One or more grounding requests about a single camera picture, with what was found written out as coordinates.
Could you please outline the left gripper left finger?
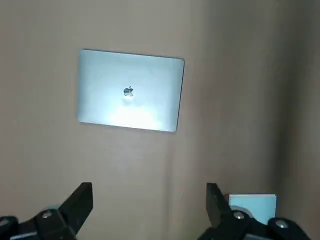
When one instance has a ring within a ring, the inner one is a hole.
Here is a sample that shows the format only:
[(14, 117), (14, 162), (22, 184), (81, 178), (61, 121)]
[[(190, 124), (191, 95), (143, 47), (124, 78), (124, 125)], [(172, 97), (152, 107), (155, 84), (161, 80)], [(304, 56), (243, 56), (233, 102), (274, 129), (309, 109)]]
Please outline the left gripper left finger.
[(93, 210), (93, 186), (81, 183), (58, 207), (48, 208), (19, 222), (12, 215), (0, 217), (2, 240), (75, 240)]

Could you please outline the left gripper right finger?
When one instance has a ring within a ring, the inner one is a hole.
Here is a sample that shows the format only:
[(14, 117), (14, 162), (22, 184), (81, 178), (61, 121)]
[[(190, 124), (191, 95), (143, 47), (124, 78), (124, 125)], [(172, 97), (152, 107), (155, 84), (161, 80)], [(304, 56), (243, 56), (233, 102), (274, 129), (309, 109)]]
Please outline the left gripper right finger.
[(309, 240), (294, 221), (273, 217), (263, 224), (240, 209), (232, 209), (216, 183), (206, 184), (206, 212), (211, 223), (201, 240)]

